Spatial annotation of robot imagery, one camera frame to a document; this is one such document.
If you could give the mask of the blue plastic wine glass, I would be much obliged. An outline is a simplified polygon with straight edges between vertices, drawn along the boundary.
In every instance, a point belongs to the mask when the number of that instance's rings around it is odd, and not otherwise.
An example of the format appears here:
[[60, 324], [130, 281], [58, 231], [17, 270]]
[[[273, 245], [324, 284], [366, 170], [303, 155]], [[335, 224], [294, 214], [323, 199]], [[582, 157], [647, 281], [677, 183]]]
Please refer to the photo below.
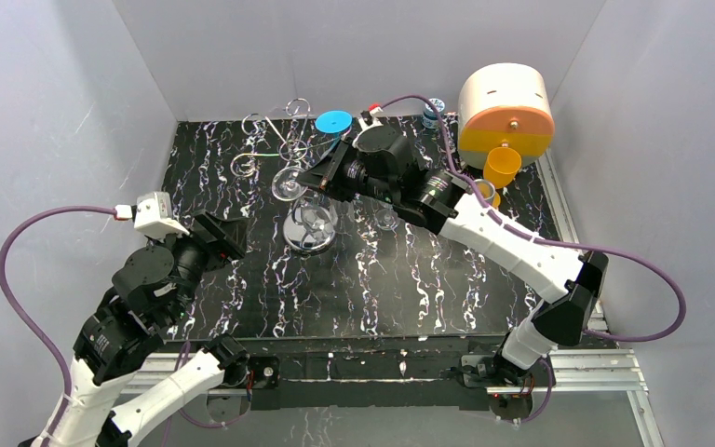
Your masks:
[[353, 117], [343, 110], [330, 110], [318, 116], [314, 124], [316, 131], [328, 135], [326, 141], [315, 144], [314, 148], [331, 148], [350, 133]]

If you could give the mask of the clear wine glass front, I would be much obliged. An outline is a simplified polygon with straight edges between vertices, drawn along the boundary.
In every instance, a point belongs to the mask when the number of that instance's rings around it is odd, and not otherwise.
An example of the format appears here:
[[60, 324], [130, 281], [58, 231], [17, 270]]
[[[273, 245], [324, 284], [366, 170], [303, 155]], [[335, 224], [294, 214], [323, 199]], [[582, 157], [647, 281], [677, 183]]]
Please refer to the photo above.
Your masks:
[[300, 184], [298, 177], [304, 170], [289, 166], [281, 169], [273, 178], [271, 190], [273, 196], [284, 202], [291, 202], [303, 196], [307, 188]]

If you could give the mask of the clear wine glass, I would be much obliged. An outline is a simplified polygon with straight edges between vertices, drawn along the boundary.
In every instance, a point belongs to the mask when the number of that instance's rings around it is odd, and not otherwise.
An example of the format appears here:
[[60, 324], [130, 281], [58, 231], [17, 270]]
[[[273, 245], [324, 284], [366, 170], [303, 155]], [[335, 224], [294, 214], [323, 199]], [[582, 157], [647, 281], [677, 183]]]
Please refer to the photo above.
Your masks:
[[485, 179], [475, 180], [474, 185], [476, 185], [476, 188], [480, 191], [483, 200], [491, 207], [494, 207], [497, 199], [497, 192], [494, 185]]
[[289, 166], [281, 169], [273, 178], [271, 190], [273, 196], [284, 202], [291, 202], [303, 196], [307, 188], [300, 184], [298, 177], [304, 170]]
[[377, 227], [384, 231], [394, 231], [399, 225], [399, 217], [392, 208], [381, 207], [374, 215]]

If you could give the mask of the clear champagne flute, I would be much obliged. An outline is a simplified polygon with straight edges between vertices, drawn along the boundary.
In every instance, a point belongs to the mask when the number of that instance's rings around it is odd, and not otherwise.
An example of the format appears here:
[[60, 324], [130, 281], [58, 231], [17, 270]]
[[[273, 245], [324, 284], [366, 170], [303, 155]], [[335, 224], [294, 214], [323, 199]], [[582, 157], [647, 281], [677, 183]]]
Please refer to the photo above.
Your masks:
[[335, 239], [338, 216], [328, 197], [303, 196], [299, 198], [292, 220], [303, 229], [303, 233], [297, 237], [302, 249], [307, 251], [322, 250]]

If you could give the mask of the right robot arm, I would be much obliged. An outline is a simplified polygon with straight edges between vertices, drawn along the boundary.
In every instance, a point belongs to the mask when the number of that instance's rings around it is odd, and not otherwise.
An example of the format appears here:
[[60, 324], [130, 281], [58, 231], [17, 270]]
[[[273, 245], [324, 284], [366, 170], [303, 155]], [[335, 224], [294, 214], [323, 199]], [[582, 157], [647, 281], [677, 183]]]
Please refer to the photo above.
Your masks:
[[523, 280], [540, 303], [511, 329], [491, 361], [465, 373], [517, 384], [560, 346], [575, 346], [598, 301], [607, 256], [538, 244], [538, 238], [492, 207], [445, 169], [425, 166], [421, 154], [395, 129], [380, 126], [342, 137], [300, 185], [337, 201], [355, 196], [389, 205], [407, 224], [458, 242]]

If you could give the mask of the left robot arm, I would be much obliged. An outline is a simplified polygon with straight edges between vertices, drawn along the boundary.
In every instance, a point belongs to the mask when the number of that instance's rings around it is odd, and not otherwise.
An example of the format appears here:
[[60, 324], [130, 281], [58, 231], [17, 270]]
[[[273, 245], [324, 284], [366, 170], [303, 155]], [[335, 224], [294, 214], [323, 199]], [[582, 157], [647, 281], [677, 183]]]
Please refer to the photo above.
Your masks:
[[272, 389], [277, 359], [253, 358], [232, 335], [203, 343], [185, 363], [140, 396], [123, 390], [163, 344], [196, 296], [203, 276], [244, 258], [248, 222], [200, 211], [190, 227], [172, 219], [136, 223], [150, 244], [125, 261], [61, 365], [63, 391], [32, 446], [137, 446], [200, 394], [216, 387]]

